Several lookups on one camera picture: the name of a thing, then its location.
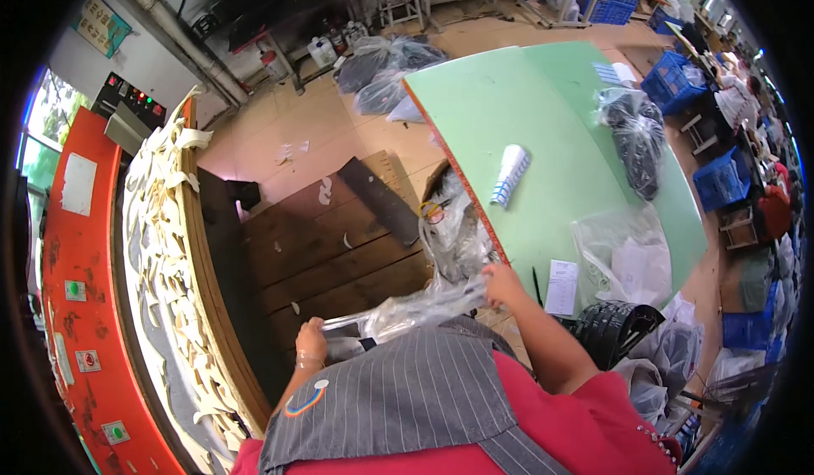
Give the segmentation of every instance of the red shirt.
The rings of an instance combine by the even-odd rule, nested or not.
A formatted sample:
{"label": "red shirt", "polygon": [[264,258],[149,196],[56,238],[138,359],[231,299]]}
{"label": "red shirt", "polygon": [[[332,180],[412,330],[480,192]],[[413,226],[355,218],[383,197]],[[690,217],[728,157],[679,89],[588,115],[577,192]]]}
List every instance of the red shirt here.
{"label": "red shirt", "polygon": [[[653,429],[639,417],[627,386],[616,372],[596,375],[571,395],[551,395],[537,385],[513,358],[494,352],[497,374],[517,417],[520,429],[574,475],[676,473],[674,465],[639,425]],[[664,439],[671,456],[680,460],[675,439]],[[260,440],[240,447],[232,475],[256,475]],[[359,475],[359,473],[503,473],[477,445],[443,447],[348,460],[296,461],[286,473]]]}
{"label": "red shirt", "polygon": [[764,214],[768,240],[780,240],[791,228],[791,204],[789,197],[777,185],[767,185],[766,195],[758,200],[758,208]]}

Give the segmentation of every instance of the bracelet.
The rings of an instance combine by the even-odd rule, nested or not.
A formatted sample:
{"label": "bracelet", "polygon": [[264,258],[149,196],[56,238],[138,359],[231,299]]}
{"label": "bracelet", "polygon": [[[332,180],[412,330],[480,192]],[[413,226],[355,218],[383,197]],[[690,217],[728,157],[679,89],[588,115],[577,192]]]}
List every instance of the bracelet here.
{"label": "bracelet", "polygon": [[297,361],[296,367],[307,369],[307,368],[316,368],[320,369],[325,368],[325,361],[320,356],[315,356],[311,353],[306,353],[303,350],[297,351]]}

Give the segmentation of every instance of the window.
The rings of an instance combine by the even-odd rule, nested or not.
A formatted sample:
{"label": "window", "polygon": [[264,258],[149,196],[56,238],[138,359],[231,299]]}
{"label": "window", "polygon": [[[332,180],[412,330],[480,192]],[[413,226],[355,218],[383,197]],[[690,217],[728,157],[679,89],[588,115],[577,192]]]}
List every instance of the window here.
{"label": "window", "polygon": [[709,12],[710,7],[712,7],[713,3],[715,3],[715,0],[706,0],[706,1],[704,1],[704,6],[703,6],[704,9],[706,9],[707,12]]}
{"label": "window", "polygon": [[[17,168],[28,178],[31,229],[35,239],[39,238],[42,213],[46,209],[46,192],[54,185],[56,166],[67,133],[79,107],[90,108],[92,104],[50,69],[45,69],[41,77],[36,92],[28,99],[27,118],[17,154]],[[33,260],[33,265],[38,268],[40,263]],[[36,284],[37,287],[41,286],[38,273]]]}

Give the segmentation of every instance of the pipe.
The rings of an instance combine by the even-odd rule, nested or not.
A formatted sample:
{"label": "pipe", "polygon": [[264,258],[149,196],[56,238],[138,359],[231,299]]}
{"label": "pipe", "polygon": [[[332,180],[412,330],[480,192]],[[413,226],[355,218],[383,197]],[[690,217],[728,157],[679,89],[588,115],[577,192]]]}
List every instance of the pipe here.
{"label": "pipe", "polygon": [[192,61],[197,63],[206,75],[221,86],[230,97],[239,104],[248,101],[248,94],[232,79],[231,75],[224,71],[217,62],[209,58],[206,53],[199,50],[184,34],[183,29],[175,19],[175,14],[170,13],[167,7],[161,3],[161,0],[136,0],[136,2],[168,33],[173,41],[178,43]]}
{"label": "pipe", "polygon": [[121,3],[130,15],[139,22],[148,33],[164,46],[164,48],[178,59],[181,64],[191,72],[201,84],[208,90],[214,92],[224,103],[234,107],[240,107],[240,103],[226,92],[220,84],[210,78],[206,71],[196,63],[190,56],[175,42],[169,34],[152,19],[152,16],[144,10],[137,0],[117,0]]}

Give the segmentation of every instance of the red table edge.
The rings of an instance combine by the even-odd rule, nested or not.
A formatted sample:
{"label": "red table edge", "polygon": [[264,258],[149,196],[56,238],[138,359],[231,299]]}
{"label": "red table edge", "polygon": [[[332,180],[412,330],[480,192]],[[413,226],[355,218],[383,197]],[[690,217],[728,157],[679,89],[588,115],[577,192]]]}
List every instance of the red table edge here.
{"label": "red table edge", "polygon": [[472,200],[472,205],[474,206],[475,211],[478,212],[478,217],[480,218],[480,221],[483,223],[483,227],[486,228],[486,233],[489,234],[489,238],[492,240],[492,244],[494,244],[495,246],[495,251],[497,251],[497,255],[500,257],[501,261],[504,264],[511,266],[511,262],[506,257],[505,251],[503,250],[503,246],[501,246],[501,242],[497,239],[497,235],[495,234],[495,229],[493,228],[492,223],[489,222],[489,218],[486,216],[486,212],[483,210],[483,206],[480,204],[478,197],[475,196],[474,194],[472,185],[466,179],[466,176],[463,174],[463,171],[461,170],[461,166],[458,164],[457,160],[455,160],[455,156],[453,156],[453,153],[449,150],[447,142],[443,140],[441,132],[438,130],[435,124],[433,124],[432,119],[427,114],[427,110],[424,109],[424,106],[418,100],[418,97],[415,95],[415,93],[413,93],[413,89],[410,87],[409,84],[407,84],[407,81],[405,81],[404,78],[402,78],[401,84],[404,85],[404,89],[407,91],[407,94],[409,94],[410,97],[412,97],[415,106],[418,108],[418,111],[424,117],[424,120],[427,122],[427,125],[430,126],[430,130],[435,135],[435,141],[438,142],[438,144],[441,146],[441,149],[443,150],[444,155],[447,156],[449,165],[453,167],[453,170],[455,170],[456,175],[458,175],[458,178],[461,179],[463,189],[464,191],[466,191],[466,193],[469,195],[469,198]]}
{"label": "red table edge", "polygon": [[[89,116],[92,119],[93,117],[99,117],[99,115],[91,113],[90,111],[87,111],[87,114],[83,114],[82,113],[83,111],[87,111],[87,110],[85,108],[81,107],[80,112],[77,114],[76,119],[74,120],[74,123],[72,125],[72,131],[74,129],[76,129],[77,131],[83,131],[83,130],[84,131],[93,131],[94,130],[93,124],[88,126],[88,124],[85,122],[85,119],[87,119]],[[104,134],[103,126],[101,126],[101,128],[102,128],[102,131],[101,131],[100,136],[102,138],[107,138],[107,136]],[[60,155],[60,159],[59,159],[59,162],[57,164],[55,187],[54,187],[55,194],[53,194],[52,197],[51,197],[51,205],[50,205],[50,208],[52,210],[56,210],[56,209],[62,210],[61,205],[59,205],[59,203],[57,203],[55,201],[58,197],[59,198],[62,197],[61,193],[56,194],[56,189],[57,189],[57,186],[59,185],[59,182],[62,182],[64,184],[64,175],[65,175],[65,170],[66,170],[67,158],[73,153],[76,153],[77,155],[86,154],[86,152],[82,150],[83,145],[85,143],[84,142],[79,142],[80,138],[76,138],[76,136],[78,136],[78,134],[75,134],[74,140],[71,141],[70,134],[68,134],[68,139],[66,140],[66,144],[64,146],[64,151],[63,151],[62,155]],[[109,452],[102,452],[100,450],[101,447],[98,444],[98,442],[101,441],[101,438],[99,437],[99,434],[101,433],[101,431],[100,431],[101,430],[101,424],[103,422],[105,422],[107,419],[111,419],[111,418],[115,418],[115,417],[110,417],[109,415],[105,416],[103,413],[94,413],[93,415],[95,415],[95,417],[92,417],[92,418],[91,417],[84,417],[83,412],[81,410],[81,407],[76,406],[76,404],[78,404],[78,403],[86,403],[86,402],[88,402],[88,399],[90,399],[90,401],[94,405],[93,409],[96,410],[96,408],[97,408],[96,401],[101,403],[104,400],[104,401],[109,401],[110,403],[117,403],[118,400],[119,400],[119,397],[121,396],[121,394],[109,395],[109,394],[107,394],[105,392],[99,391],[100,390],[99,384],[101,383],[100,378],[103,378],[105,376],[105,374],[104,374],[105,371],[102,370],[102,371],[99,371],[99,372],[91,372],[91,373],[83,373],[83,372],[77,371],[76,366],[75,366],[75,364],[76,364],[75,357],[73,357],[71,355],[72,355],[72,352],[75,351],[76,348],[78,348],[78,347],[83,347],[83,348],[98,347],[99,360],[102,361],[102,366],[103,367],[104,367],[104,360],[105,359],[111,360],[112,358],[117,358],[118,360],[116,360],[116,362],[123,363],[123,366],[124,366],[123,368],[125,370],[127,380],[126,381],[118,381],[115,385],[116,386],[124,386],[125,388],[127,388],[126,392],[128,394],[131,394],[133,397],[135,397],[135,399],[128,400],[126,403],[121,404],[121,406],[123,406],[123,407],[125,407],[126,409],[129,410],[128,412],[121,413],[121,416],[122,416],[121,418],[127,419],[127,423],[125,424],[125,421],[123,420],[123,424],[124,424],[125,428],[128,430],[128,432],[130,433],[130,438],[131,439],[129,440],[129,442],[133,442],[134,440],[138,442],[139,440],[143,440],[146,437],[152,437],[152,441],[147,442],[147,444],[148,445],[151,444],[154,447],[158,447],[160,449],[159,452],[143,451],[142,455],[146,456],[151,461],[151,465],[155,466],[156,468],[158,468],[158,465],[156,464],[156,461],[152,459],[151,455],[155,456],[156,458],[159,458],[162,470],[167,471],[168,473],[184,473],[185,471],[182,468],[181,464],[178,462],[178,458],[176,457],[176,455],[173,452],[172,448],[168,444],[167,439],[164,437],[163,432],[161,431],[161,429],[159,428],[158,424],[156,423],[155,419],[153,418],[153,416],[151,414],[150,407],[149,407],[149,405],[148,405],[148,403],[147,403],[147,401],[145,399],[144,393],[142,392],[142,389],[141,389],[141,387],[139,385],[138,377],[137,377],[136,372],[134,370],[134,367],[133,367],[133,365],[131,363],[130,350],[128,349],[128,347],[127,347],[127,345],[125,343],[125,333],[124,333],[123,326],[121,324],[121,317],[120,317],[120,312],[119,312],[120,298],[119,298],[118,293],[117,293],[117,289],[116,289],[116,286],[115,286],[115,277],[113,276],[113,271],[112,271],[112,266],[114,265],[113,251],[112,251],[113,250],[112,244],[113,244],[113,240],[114,240],[114,238],[113,238],[113,229],[114,229],[113,209],[115,208],[115,205],[116,205],[116,184],[117,184],[117,175],[118,175],[118,170],[119,170],[119,162],[120,162],[120,159],[121,159],[121,157],[120,157],[121,156],[121,147],[119,147],[117,144],[113,144],[113,142],[111,142],[111,144],[113,145],[114,148],[112,149],[112,153],[110,155],[107,155],[107,157],[109,157],[113,161],[114,165],[110,166],[110,175],[104,175],[104,176],[97,175],[95,177],[93,198],[96,199],[96,201],[101,201],[102,199],[104,199],[103,206],[97,206],[97,208],[102,208],[104,210],[103,215],[104,215],[104,219],[106,219],[106,222],[103,222],[103,223],[99,223],[98,221],[96,221],[97,224],[102,224],[103,225],[100,228],[103,229],[103,238],[104,238],[103,245],[98,247],[99,254],[102,256],[102,258],[101,258],[100,261],[98,261],[97,266],[104,266],[105,267],[104,268],[105,272],[100,277],[102,277],[103,279],[105,279],[107,281],[105,284],[107,284],[107,283],[110,284],[110,288],[104,290],[107,293],[107,296],[109,297],[108,301],[105,301],[104,307],[109,307],[110,308],[110,312],[108,314],[110,314],[112,316],[113,325],[103,325],[101,323],[100,319],[98,319],[98,322],[99,322],[99,325],[109,327],[112,330],[112,332],[111,332],[110,336],[107,336],[108,338],[110,338],[110,340],[109,340],[108,343],[105,343],[107,346],[104,346],[104,347],[94,346],[94,345],[89,345],[89,344],[82,344],[80,346],[77,346],[77,342],[74,339],[72,339],[70,337],[66,338],[65,339],[66,357],[68,359],[69,364],[71,364],[71,366],[72,366],[71,369],[72,369],[74,379],[75,379],[76,382],[72,386],[62,386],[62,381],[57,379],[56,380],[56,385],[57,385],[57,389],[59,391],[60,396],[64,400],[64,404],[67,407],[68,412],[72,416],[72,419],[73,419],[73,421],[74,421],[74,423],[76,425],[76,429],[78,429],[80,431],[82,437],[84,439],[86,439],[88,452],[90,452],[91,455],[93,456],[93,460],[96,462],[99,469],[102,470],[102,472],[109,472],[110,470],[116,471],[116,469],[109,462],[109,460],[111,458],[113,458],[113,459],[115,459],[117,461],[118,468],[120,470],[122,470],[122,471],[127,470],[127,468],[128,468],[127,464],[129,463],[129,460],[137,460],[137,458],[133,457],[132,455],[130,455],[130,456],[119,456],[120,454],[123,454],[123,452],[120,451],[118,446],[119,445],[121,445],[121,446],[126,445],[127,450],[131,450],[131,453],[132,453],[132,447],[135,445],[135,443],[129,443],[129,445],[127,445],[128,442],[124,442],[124,443],[120,443],[120,444],[116,444],[116,445],[107,444],[105,447],[107,449],[109,449]],[[59,220],[59,217],[60,216],[49,215],[47,217],[47,219],[46,219],[46,223],[48,222],[48,220],[51,220],[52,223],[53,223],[53,222]],[[79,223],[84,223],[86,220],[77,218],[76,221],[79,222]],[[50,227],[48,225],[46,225],[46,234],[45,234],[44,239],[43,239],[43,245],[46,248],[48,247],[48,241],[49,240],[54,240],[55,237],[58,240],[60,234],[63,234],[63,233],[73,234],[72,230],[74,229],[75,225],[72,224],[72,223],[67,223],[65,226],[60,226],[60,229],[56,229],[56,231],[54,230],[54,227],[55,226],[53,224]],[[64,257],[67,259],[67,258],[70,258],[70,255],[65,255]],[[54,329],[54,327],[55,327],[54,322],[56,321],[56,319],[62,320],[63,319],[62,316],[64,315],[64,313],[66,312],[66,309],[68,308],[67,305],[64,305],[63,307],[61,307],[61,311],[55,311],[54,309],[56,309],[56,307],[54,307],[54,309],[52,309],[51,306],[50,306],[50,299],[52,297],[54,297],[54,298],[58,297],[59,293],[60,293],[60,291],[62,289],[62,283],[61,282],[54,282],[54,279],[58,279],[59,277],[64,277],[64,275],[62,275],[62,271],[58,271],[56,273],[56,275],[55,275],[53,273],[53,271],[47,270],[46,268],[43,269],[43,290],[42,290],[43,310],[46,311],[46,315],[47,315],[46,329],[49,330],[49,348],[51,350],[51,353],[55,354],[55,356],[56,356],[56,354],[58,352],[57,352],[56,346],[55,346],[54,332],[57,332],[57,331],[61,332],[61,330],[55,330]],[[89,306],[91,304],[96,305],[95,303],[91,303],[91,302],[88,302],[87,305]],[[91,318],[97,318],[97,317],[88,316],[88,320],[90,320]],[[94,327],[96,327],[96,324],[84,325],[84,326],[88,330],[92,330]],[[81,325],[79,322],[76,322],[75,328],[77,328],[77,330],[81,329],[82,327],[83,327],[83,325]],[[115,350],[116,348],[118,348],[120,350],[120,353],[119,354],[113,354],[114,357],[111,358],[110,357],[111,349]],[[59,372],[59,378],[64,379],[64,376],[63,376],[63,374],[62,374],[62,372],[61,372],[61,370],[59,369],[58,366],[56,367],[56,371]],[[95,392],[95,393],[93,393],[90,379],[88,379],[87,376],[84,376],[84,377],[82,376],[82,375],[87,375],[87,374],[93,375],[92,378],[96,380],[95,386],[97,388],[97,392]],[[118,408],[118,404],[108,404],[108,407]],[[132,419],[131,414],[135,414],[135,413],[137,413],[139,415],[142,415],[143,419],[141,421],[138,421],[138,420],[133,421],[133,420],[131,420]],[[89,427],[88,427],[89,424],[87,423],[86,420],[84,420],[85,418],[90,418],[89,423],[92,426],[94,426],[94,428],[98,428],[98,429],[96,429],[96,430],[89,429]],[[96,436],[97,439],[95,441],[88,441],[90,439],[90,437],[93,437],[93,436]],[[141,469],[144,469],[146,466],[149,465],[146,460],[140,460],[140,462],[138,464],[139,464],[139,468],[141,468]],[[135,471],[132,464],[129,465],[129,468]]]}

